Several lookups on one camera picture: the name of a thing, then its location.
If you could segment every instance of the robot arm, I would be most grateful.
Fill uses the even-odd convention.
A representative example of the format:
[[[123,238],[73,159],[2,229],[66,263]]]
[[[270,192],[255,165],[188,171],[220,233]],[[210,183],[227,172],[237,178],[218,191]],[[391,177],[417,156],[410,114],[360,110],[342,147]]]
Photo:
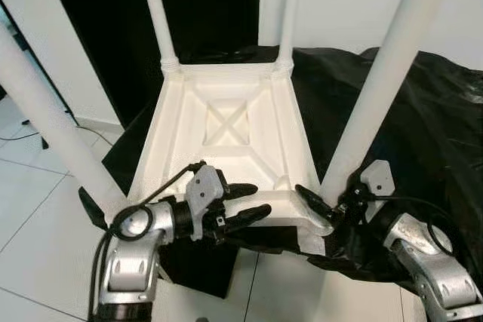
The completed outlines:
[[[204,162],[190,166],[187,170],[195,172],[195,176],[186,186],[185,201],[176,202],[168,197],[147,204],[145,200],[144,205],[130,207],[115,218],[107,239],[115,235],[118,242],[105,266],[101,262],[97,314],[90,314],[90,320],[150,321],[158,274],[163,274],[159,246],[178,238],[194,241],[214,238],[222,243],[229,240],[230,233],[270,214],[271,207],[262,204],[226,217],[223,201],[254,194],[257,187],[229,185],[220,170]],[[409,213],[395,212],[389,207],[391,203],[384,201],[390,200],[389,195],[395,190],[389,163],[375,161],[354,178],[335,208],[302,186],[296,190],[334,231],[348,225],[365,224],[373,228],[377,240],[408,271],[431,320],[483,315],[481,293],[468,271],[452,255],[453,246],[446,234]]]
[[[366,225],[405,267],[431,321],[462,320],[483,315],[483,298],[469,272],[454,256],[451,240],[431,221],[422,222],[389,201],[428,204],[433,212],[450,219],[444,210],[427,201],[390,196],[395,190],[387,161],[377,160],[349,181],[349,188],[335,208],[325,205],[302,186],[297,191],[335,230]]]
[[[97,313],[93,314],[94,296],[91,296],[89,320],[151,321],[158,274],[163,272],[158,256],[161,245],[173,243],[178,238],[193,241],[215,238],[221,242],[225,235],[270,213],[270,206],[263,204],[226,218],[223,201],[251,195],[257,187],[227,184],[221,170],[204,162],[191,165],[188,170],[195,172],[195,176],[186,186],[185,201],[176,202],[168,197],[154,204],[130,207],[115,218],[100,244],[100,249],[104,248],[103,259],[109,244],[105,241],[113,235],[118,241],[105,266],[101,259]],[[95,276],[97,258],[93,269]]]

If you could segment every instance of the white floor tile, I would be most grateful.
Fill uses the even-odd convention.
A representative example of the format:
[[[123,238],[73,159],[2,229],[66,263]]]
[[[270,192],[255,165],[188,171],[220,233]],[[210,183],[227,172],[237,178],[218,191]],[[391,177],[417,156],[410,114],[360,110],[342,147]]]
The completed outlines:
[[[71,317],[28,299],[0,290],[2,320],[8,322],[79,322]]]
[[[426,322],[426,311],[419,296],[401,288],[401,302],[405,322]]]
[[[302,256],[260,255],[247,322],[402,322],[399,287],[352,281]]]
[[[113,133],[113,132],[108,132],[104,131],[103,136],[108,139],[112,144],[115,144],[118,140],[119,137],[121,137],[122,133]]]
[[[0,254],[0,287],[87,317],[92,256],[102,231],[66,177]]]
[[[92,226],[77,190],[75,178],[62,180],[0,254],[0,287],[86,318],[92,256],[102,232]],[[255,256],[238,256],[227,300],[160,281],[153,320],[242,322]]]
[[[96,143],[97,139],[99,139],[99,135],[92,131],[84,130],[83,128],[78,128],[77,131],[84,143],[89,147],[92,147],[92,145]]]
[[[160,281],[152,320],[196,322],[206,317],[210,322],[243,322],[256,259],[255,252],[240,250],[226,299]]]
[[[35,128],[27,125],[23,126],[14,137],[22,137],[35,132],[37,132]],[[42,138],[40,135],[9,141],[0,148],[0,158],[58,173],[67,172],[67,167],[52,148],[42,149]]]
[[[104,156],[107,155],[109,150],[112,148],[105,140],[99,137],[95,144],[92,145],[91,149],[97,160],[102,161]]]
[[[24,120],[25,116],[9,96],[0,100],[0,137],[12,138],[22,128],[22,121]],[[0,146],[5,143],[6,141],[0,140]]]
[[[58,173],[0,161],[0,249],[62,177]]]

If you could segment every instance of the black cable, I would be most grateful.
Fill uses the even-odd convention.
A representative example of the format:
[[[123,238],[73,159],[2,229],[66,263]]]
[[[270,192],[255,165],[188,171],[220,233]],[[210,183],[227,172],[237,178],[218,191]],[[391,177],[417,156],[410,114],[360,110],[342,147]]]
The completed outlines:
[[[109,249],[109,243],[111,241],[111,238],[113,236],[116,236],[117,238],[121,240],[126,240],[126,241],[136,241],[138,239],[141,239],[150,230],[154,220],[152,211],[146,207],[146,204],[148,204],[153,198],[155,198],[156,195],[159,195],[167,187],[169,187],[174,182],[176,182],[185,172],[187,171],[196,172],[200,168],[200,166],[204,164],[206,164],[204,161],[200,161],[197,164],[190,164],[184,167],[179,173],[177,173],[172,178],[170,178],[165,184],[163,184],[158,189],[156,189],[151,195],[149,195],[147,198],[144,198],[142,201],[140,201],[139,204],[136,204],[132,207],[126,207],[114,217],[111,226],[107,229],[103,237],[100,239],[99,244],[97,245],[96,253],[94,254],[94,261],[92,263],[92,270],[91,270],[91,288],[89,290],[88,322],[94,321],[94,300],[96,295],[97,265],[99,264],[99,257],[100,257],[101,251],[102,251],[102,260],[100,265],[99,279],[102,278],[106,270],[106,257],[107,257],[107,252]],[[123,235],[120,229],[122,222],[124,222],[129,216],[131,216],[132,214],[136,213],[139,210],[144,210],[147,212],[148,220],[149,220],[147,226],[140,234],[135,235],[133,237],[128,237],[126,235]]]
[[[428,219],[427,228],[428,228],[429,235],[431,236],[432,241],[435,242],[436,246],[439,249],[441,249],[441,251],[444,254],[448,254],[449,256],[454,256],[454,252],[453,251],[447,249],[443,244],[441,244],[439,242],[439,239],[438,239],[438,237],[436,236],[436,233],[435,233],[435,229],[433,228],[432,217],[431,216]]]
[[[16,137],[14,139],[5,139],[3,137],[0,137],[0,140],[2,140],[2,141],[17,141],[17,140],[26,139],[27,137],[31,137],[31,136],[35,136],[35,135],[38,135],[38,132],[31,133],[30,135],[25,135],[25,136],[22,136],[22,137]]]
[[[91,288],[89,289],[89,306],[88,306],[88,322],[94,321],[94,300],[96,295],[96,278],[97,278],[97,263],[99,262],[100,251],[104,247],[109,232],[105,232],[103,237],[97,244],[96,253],[94,254],[94,261],[92,262],[91,270]]]
[[[106,141],[106,143],[108,143],[110,146],[113,146],[113,144],[107,138],[105,138],[105,136],[103,136],[101,133],[99,133],[95,130],[92,130],[88,127],[83,127],[83,126],[75,126],[75,128],[81,128],[82,130],[87,130],[87,131],[93,132],[96,135],[98,135],[99,137],[101,137],[104,141]],[[35,132],[35,133],[31,133],[30,135],[25,135],[25,136],[22,136],[22,137],[15,137],[13,139],[6,139],[4,137],[0,137],[0,140],[2,140],[2,141],[17,141],[17,140],[26,139],[27,137],[35,136],[35,135],[38,135],[38,134],[39,134],[39,132]]]
[[[441,216],[443,216],[445,218],[445,220],[447,222],[449,222],[449,224],[451,225],[451,227],[453,229],[453,233],[457,235],[457,239],[460,241],[460,244],[462,244],[462,245],[460,245],[460,251],[462,249],[464,249],[464,253],[466,254],[466,256],[468,257],[469,261],[472,264],[474,273],[476,273],[476,275],[478,276],[478,279],[480,280],[480,284],[483,285],[483,280],[481,279],[481,272],[478,269],[478,265],[477,265],[475,259],[473,258],[473,255],[471,254],[470,249],[468,248],[468,246],[466,245],[466,243],[464,241],[463,234],[461,233],[460,229],[458,228],[458,225],[455,223],[452,215],[450,215],[449,212],[447,212],[446,210],[442,209],[438,205],[434,205],[430,201],[427,201],[427,200],[424,200],[424,199],[419,199],[419,198],[413,198],[413,197],[410,197],[410,196],[397,196],[397,195],[377,196],[377,195],[375,195],[374,198],[373,198],[373,200],[380,200],[380,201],[409,201],[409,202],[414,202],[415,204],[422,204],[422,205],[425,205],[427,207],[431,207],[433,210],[438,211],[441,214]],[[433,224],[432,224],[432,216],[429,218],[429,221],[427,222],[427,225],[428,225],[429,235],[431,236],[431,239],[435,242],[435,244],[441,249],[441,251],[443,253],[446,253],[446,254],[448,254],[450,256],[453,256],[454,255],[454,251],[451,252],[450,250],[447,250],[446,248],[444,248],[441,245],[441,243],[439,242],[439,239],[436,237],[435,232],[434,232],[434,229],[432,228],[433,227]],[[453,245],[453,249],[455,249],[455,246],[458,243],[455,243],[455,241],[452,240],[451,241],[451,244]]]
[[[81,130],[87,130],[87,131],[90,131],[92,133],[95,133],[96,135],[98,135],[101,139],[103,139],[104,141],[106,141],[110,146],[114,146],[107,138],[105,138],[100,132],[97,132],[95,130],[92,130],[90,129],[89,127],[84,127],[84,126],[75,126],[75,128],[80,128]]]

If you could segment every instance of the black tarp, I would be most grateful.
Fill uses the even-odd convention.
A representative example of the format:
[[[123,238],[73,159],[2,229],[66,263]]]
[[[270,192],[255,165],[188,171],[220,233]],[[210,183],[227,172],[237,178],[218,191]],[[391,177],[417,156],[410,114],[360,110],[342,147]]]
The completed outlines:
[[[376,52],[377,49],[370,49],[358,55],[330,48],[294,50],[292,81],[320,179]],[[224,61],[271,62],[276,54],[277,48],[247,48]],[[131,185],[153,110],[154,103],[145,108],[104,159],[125,192]],[[365,161],[388,160],[399,195],[423,198],[447,210],[459,226],[479,271],[483,267],[482,116],[483,72],[458,66],[439,55],[419,52]],[[96,217],[99,220],[101,215],[84,192],[81,199],[93,221]],[[429,212],[408,207],[421,219]],[[260,236],[254,234],[250,230],[245,239],[259,246],[263,244],[262,231]],[[278,239],[273,233],[269,237],[271,251],[284,248],[297,251],[293,229],[280,229],[278,235]],[[336,245],[334,258],[312,257],[310,262],[351,278],[395,281],[406,286],[407,274],[382,246],[374,244],[367,231],[354,228],[349,237],[346,235],[343,240],[333,237],[329,241]],[[235,247],[205,247],[191,242],[171,247],[176,252],[168,256],[168,264],[174,267],[177,283],[224,296]],[[196,257],[202,262],[195,265],[181,262],[186,256],[188,260]],[[475,276],[468,253],[459,258]],[[213,266],[210,260],[216,260],[217,265]]]

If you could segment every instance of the black door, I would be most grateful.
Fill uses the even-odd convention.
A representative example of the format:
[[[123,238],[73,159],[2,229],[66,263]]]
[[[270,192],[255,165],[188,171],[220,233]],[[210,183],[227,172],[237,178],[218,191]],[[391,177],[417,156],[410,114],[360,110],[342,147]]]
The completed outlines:
[[[146,0],[61,0],[122,125],[162,85]],[[233,61],[257,43],[259,0],[163,0],[182,63]]]

